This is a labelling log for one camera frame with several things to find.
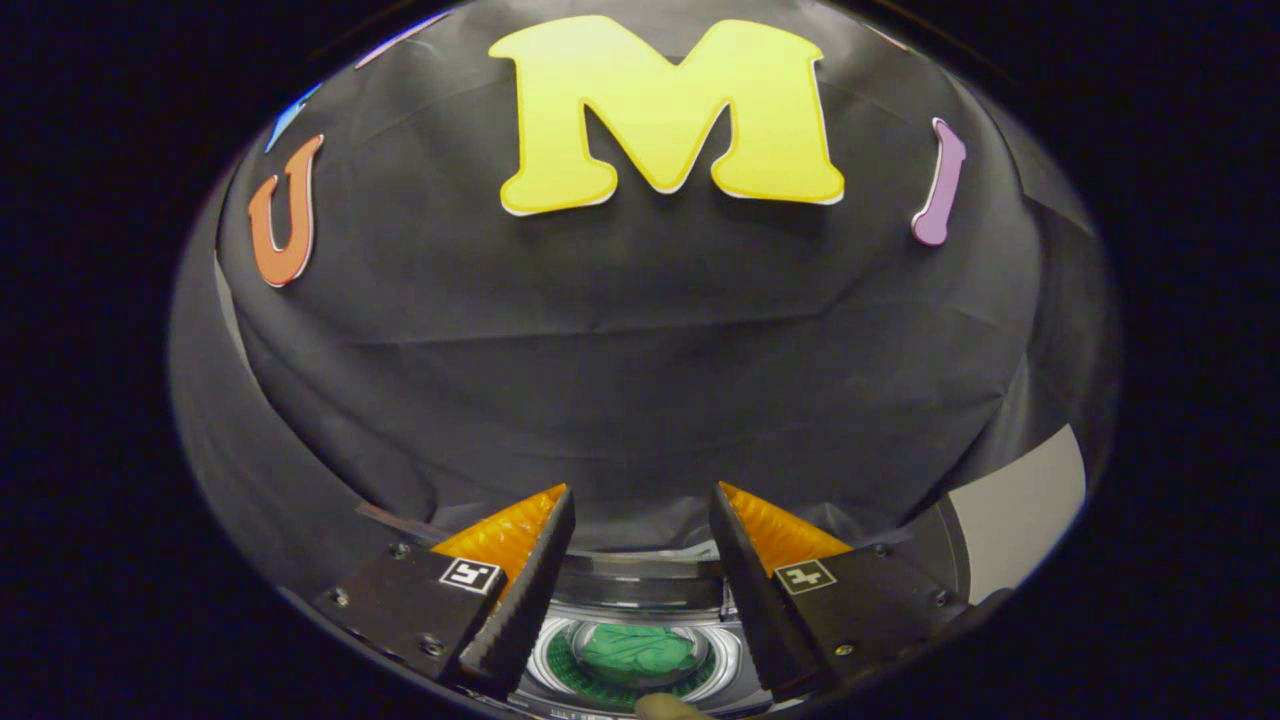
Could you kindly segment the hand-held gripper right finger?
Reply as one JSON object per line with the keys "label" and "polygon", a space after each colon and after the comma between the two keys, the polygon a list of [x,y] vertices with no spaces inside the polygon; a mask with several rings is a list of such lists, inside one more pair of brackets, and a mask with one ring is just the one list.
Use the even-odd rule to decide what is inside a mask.
{"label": "hand-held gripper right finger", "polygon": [[760,684],[860,691],[970,632],[977,609],[893,550],[855,550],[727,483],[709,527]]}

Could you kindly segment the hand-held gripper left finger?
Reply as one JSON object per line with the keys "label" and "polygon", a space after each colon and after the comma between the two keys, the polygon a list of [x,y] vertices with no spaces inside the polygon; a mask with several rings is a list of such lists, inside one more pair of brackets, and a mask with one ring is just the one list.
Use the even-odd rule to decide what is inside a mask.
{"label": "hand-held gripper left finger", "polygon": [[573,493],[553,486],[431,547],[388,544],[315,607],[417,676],[503,700],[538,642],[573,529]]}

